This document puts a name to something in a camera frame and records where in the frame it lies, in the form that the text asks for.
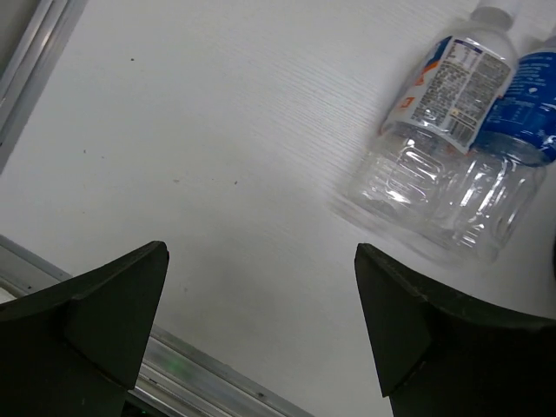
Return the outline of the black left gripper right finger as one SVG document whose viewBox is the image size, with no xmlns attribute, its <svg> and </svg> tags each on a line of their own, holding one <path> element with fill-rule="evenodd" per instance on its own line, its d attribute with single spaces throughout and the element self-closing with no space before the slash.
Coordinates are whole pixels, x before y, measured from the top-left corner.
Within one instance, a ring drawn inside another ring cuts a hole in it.
<svg viewBox="0 0 556 417">
<path fill-rule="evenodd" d="M 554 415 L 554 320 L 466 295 L 367 243 L 354 269 L 394 415 Z"/>
</svg>

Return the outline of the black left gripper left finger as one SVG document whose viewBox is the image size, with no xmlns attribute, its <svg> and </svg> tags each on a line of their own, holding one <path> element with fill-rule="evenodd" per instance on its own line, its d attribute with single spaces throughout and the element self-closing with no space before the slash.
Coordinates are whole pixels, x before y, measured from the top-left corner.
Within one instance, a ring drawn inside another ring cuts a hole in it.
<svg viewBox="0 0 556 417">
<path fill-rule="evenodd" d="M 3 416 L 118 416 L 135 387 L 169 266 L 152 241 L 1 306 Z"/>
</svg>

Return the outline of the clear bottle white orange label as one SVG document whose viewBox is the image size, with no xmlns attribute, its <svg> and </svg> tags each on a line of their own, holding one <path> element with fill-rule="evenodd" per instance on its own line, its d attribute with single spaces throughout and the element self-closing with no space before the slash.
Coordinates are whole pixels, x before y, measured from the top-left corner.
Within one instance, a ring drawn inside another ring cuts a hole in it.
<svg viewBox="0 0 556 417">
<path fill-rule="evenodd" d="M 345 218 L 363 228 L 389 222 L 444 246 L 484 250 L 506 242 L 508 166 L 474 144 L 517 66 L 508 32 L 519 8 L 481 1 L 435 37 L 334 203 Z"/>
</svg>

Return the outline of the clear bottle blue label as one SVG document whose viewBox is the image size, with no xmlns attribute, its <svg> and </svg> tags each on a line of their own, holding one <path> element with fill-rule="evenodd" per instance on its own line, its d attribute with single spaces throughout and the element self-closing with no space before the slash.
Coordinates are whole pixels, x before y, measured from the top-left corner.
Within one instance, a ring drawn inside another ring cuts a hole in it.
<svg viewBox="0 0 556 417">
<path fill-rule="evenodd" d="M 429 237 L 462 258 L 494 260 L 555 160 L 555 35 L 518 62 L 428 224 Z"/>
</svg>

